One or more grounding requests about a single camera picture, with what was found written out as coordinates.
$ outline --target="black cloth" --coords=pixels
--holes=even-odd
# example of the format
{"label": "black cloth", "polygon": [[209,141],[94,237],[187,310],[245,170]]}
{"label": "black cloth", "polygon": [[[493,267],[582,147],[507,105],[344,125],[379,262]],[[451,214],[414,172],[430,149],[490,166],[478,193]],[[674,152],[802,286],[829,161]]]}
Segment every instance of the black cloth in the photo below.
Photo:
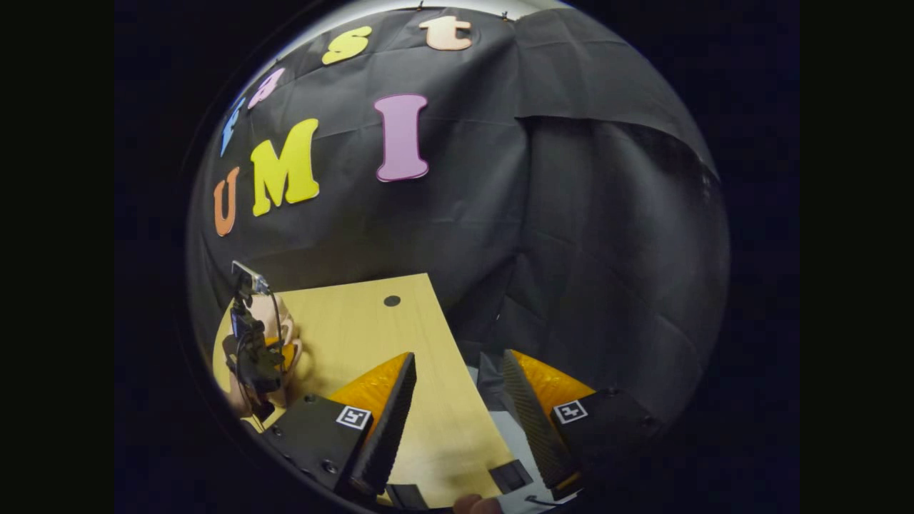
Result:
{"label": "black cloth", "polygon": [[[473,45],[428,47],[418,25],[439,16],[471,22],[462,37]],[[321,63],[334,37],[363,25],[365,51]],[[719,330],[728,231],[701,134],[637,51],[573,9],[505,22],[425,8],[344,24],[263,77],[278,68],[277,89],[241,109],[223,156],[214,128],[193,192],[187,265],[205,358],[232,260],[276,291],[428,273],[468,364],[515,348],[594,388],[624,388],[661,419],[682,411]],[[373,102],[394,93],[429,101],[419,132],[430,171],[382,183]],[[320,195],[254,217],[250,151],[270,140],[279,152],[307,118],[320,123]],[[213,189],[235,166],[238,214],[219,237]]]}

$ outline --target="yellow letter m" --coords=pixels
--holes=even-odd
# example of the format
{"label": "yellow letter m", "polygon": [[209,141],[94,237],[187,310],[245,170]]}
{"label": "yellow letter m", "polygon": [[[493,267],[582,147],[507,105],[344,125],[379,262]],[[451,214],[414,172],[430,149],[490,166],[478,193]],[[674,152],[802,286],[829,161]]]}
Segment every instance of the yellow letter m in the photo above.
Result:
{"label": "yellow letter m", "polygon": [[311,172],[311,137],[317,130],[317,120],[305,120],[292,127],[286,137],[282,152],[277,158],[270,140],[257,145],[250,153],[254,163],[254,216],[270,212],[270,201],[279,207],[282,204],[282,190],[286,186],[286,201],[295,203],[314,198],[320,191]]}

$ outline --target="wooden board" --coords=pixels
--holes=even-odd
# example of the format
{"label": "wooden board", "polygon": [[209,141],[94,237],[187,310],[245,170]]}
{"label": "wooden board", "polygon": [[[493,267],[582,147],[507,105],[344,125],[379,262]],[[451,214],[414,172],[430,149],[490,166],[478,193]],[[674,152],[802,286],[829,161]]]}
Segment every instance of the wooden board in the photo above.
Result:
{"label": "wooden board", "polygon": [[[293,371],[290,401],[307,392],[329,396],[411,351],[416,390],[389,483],[416,484],[430,508],[450,507],[465,494],[501,494],[488,470],[514,457],[463,364],[427,274],[277,295],[305,348]],[[399,296],[399,305],[384,305],[392,295]],[[227,311],[213,351],[213,373],[223,391],[229,390],[229,370],[221,341],[230,331]],[[264,425],[283,413],[276,409]]]}

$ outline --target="pink letter i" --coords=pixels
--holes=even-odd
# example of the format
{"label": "pink letter i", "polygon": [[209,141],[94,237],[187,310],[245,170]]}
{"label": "pink letter i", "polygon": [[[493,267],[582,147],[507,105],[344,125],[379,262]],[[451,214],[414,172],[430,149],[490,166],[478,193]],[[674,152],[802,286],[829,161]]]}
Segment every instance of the pink letter i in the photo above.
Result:
{"label": "pink letter i", "polygon": [[395,94],[375,102],[384,123],[384,164],[377,169],[381,182],[429,173],[429,163],[419,158],[419,109],[428,103],[418,94]]}

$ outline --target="screw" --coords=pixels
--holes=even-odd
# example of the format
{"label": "screw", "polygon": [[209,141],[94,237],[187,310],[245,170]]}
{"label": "screw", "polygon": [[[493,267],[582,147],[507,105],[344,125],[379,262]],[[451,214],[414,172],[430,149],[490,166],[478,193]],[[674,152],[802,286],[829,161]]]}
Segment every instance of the screw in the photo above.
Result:
{"label": "screw", "polygon": [[326,471],[327,473],[329,473],[329,474],[331,474],[331,475],[336,475],[336,465],[335,465],[334,463],[330,462],[329,460],[326,460],[326,459],[325,459],[325,460],[321,463],[321,467],[322,467],[322,468],[324,469],[324,471]]}

